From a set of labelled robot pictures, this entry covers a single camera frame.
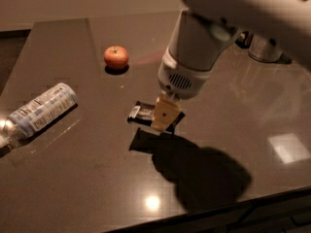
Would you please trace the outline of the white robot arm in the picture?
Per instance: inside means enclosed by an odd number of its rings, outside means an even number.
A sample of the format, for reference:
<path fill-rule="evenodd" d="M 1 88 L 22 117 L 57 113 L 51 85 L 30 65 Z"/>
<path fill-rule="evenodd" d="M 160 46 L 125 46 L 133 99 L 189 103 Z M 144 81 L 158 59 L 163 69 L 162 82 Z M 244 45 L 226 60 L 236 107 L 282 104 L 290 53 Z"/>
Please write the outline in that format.
<path fill-rule="evenodd" d="M 152 128 L 165 131 L 210 78 L 222 51 L 244 31 L 272 40 L 305 68 L 311 64 L 311 0 L 182 0 L 157 78 Z"/>

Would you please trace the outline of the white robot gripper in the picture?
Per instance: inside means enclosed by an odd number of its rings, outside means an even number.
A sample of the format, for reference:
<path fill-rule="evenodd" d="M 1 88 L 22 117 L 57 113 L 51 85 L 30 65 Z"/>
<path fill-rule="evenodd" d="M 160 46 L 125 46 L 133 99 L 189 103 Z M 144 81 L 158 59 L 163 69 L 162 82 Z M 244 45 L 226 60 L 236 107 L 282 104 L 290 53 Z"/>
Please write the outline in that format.
<path fill-rule="evenodd" d="M 188 100 L 200 92 L 218 57 L 240 33 L 191 10 L 180 12 L 157 74 L 165 93 L 155 101 L 153 129 L 163 132 L 174 122 L 182 111 L 179 99 Z"/>

